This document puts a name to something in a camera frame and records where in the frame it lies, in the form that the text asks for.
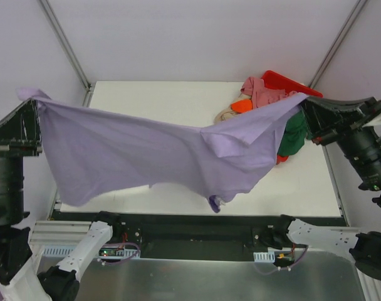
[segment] beige cloth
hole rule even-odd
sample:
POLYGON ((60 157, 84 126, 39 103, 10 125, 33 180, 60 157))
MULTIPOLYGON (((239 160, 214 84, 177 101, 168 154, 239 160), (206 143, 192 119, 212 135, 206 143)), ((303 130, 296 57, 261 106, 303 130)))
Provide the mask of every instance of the beige cloth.
MULTIPOLYGON (((245 94, 240 94, 237 99, 235 99, 232 103, 238 102, 242 99, 251 99, 252 96, 245 95, 245 94)), ((230 118, 235 117, 236 115, 239 115, 239 113, 235 112, 233 109, 231 109, 231 106, 228 106, 228 108, 225 108, 221 112, 218 113, 216 118, 214 119, 214 124, 217 124, 221 121, 228 120, 230 118)))

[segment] red basket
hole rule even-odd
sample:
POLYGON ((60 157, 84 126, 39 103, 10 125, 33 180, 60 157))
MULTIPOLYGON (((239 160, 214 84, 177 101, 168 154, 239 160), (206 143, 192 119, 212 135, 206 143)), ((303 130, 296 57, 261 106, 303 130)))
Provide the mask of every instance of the red basket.
POLYGON ((319 91, 301 85, 300 83, 290 80, 289 78, 286 78, 283 75, 271 70, 266 71, 261 79, 264 80, 264 86, 269 89, 284 89, 286 93, 297 91, 312 96, 323 97, 323 94, 321 94, 319 91))

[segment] purple cloth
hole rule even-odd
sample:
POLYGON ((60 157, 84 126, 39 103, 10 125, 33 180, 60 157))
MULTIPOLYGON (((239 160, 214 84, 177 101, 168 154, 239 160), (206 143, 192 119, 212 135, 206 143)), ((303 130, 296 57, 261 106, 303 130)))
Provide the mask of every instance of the purple cloth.
POLYGON ((18 97, 38 101, 44 153, 64 203, 173 182, 214 197, 218 212, 220 202, 248 193, 274 167, 286 122, 306 95, 204 128, 71 107, 32 88, 18 89, 18 97))

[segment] white wall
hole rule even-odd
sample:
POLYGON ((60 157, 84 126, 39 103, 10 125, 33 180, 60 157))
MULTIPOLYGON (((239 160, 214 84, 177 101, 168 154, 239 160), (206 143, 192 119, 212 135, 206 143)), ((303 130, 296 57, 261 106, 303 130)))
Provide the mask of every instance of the white wall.
MULTIPOLYGON (((14 89, 39 87, 50 96, 81 104, 79 80, 36 1, 0 1, 0 119, 19 105, 14 89)), ((46 158, 24 159, 25 225, 45 218, 53 178, 46 158)))
MULTIPOLYGON (((381 99, 381 0, 368 3, 316 88, 328 98, 381 99)), ((381 231, 381 210, 371 201, 376 194, 358 190, 361 180, 336 145, 329 152, 352 226, 381 231)))
POLYGON ((356 0, 50 0, 91 82, 308 83, 356 0))

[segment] red cloth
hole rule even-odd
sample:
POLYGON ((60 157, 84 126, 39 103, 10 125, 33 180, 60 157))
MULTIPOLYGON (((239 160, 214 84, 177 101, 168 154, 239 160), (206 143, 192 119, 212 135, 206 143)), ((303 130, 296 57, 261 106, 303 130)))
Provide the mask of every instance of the red cloth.
POLYGON ((290 94, 285 90, 273 90, 264 86, 264 80, 257 77, 249 77, 243 84, 241 93, 252 96, 253 108, 261 108, 269 103, 277 102, 297 92, 292 91, 290 94))

